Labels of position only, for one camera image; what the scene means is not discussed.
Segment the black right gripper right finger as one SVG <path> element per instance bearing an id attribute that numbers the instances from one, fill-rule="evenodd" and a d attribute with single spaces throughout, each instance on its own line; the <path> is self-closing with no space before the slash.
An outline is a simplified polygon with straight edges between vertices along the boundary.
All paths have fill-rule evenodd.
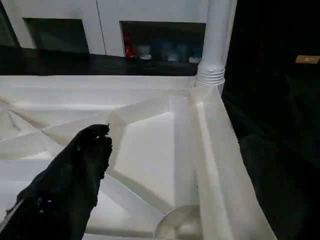
<path id="1" fill-rule="evenodd" d="M 259 135 L 240 140 L 258 203 L 279 240 L 320 238 L 320 171 Z"/>

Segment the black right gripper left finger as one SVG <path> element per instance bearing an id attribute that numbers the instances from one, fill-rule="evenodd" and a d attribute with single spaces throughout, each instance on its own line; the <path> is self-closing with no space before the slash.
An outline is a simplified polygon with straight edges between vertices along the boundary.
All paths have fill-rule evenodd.
<path id="1" fill-rule="evenodd" d="M 81 240 L 110 166 L 109 124 L 92 124 L 16 196 L 0 224 L 2 240 Z"/>

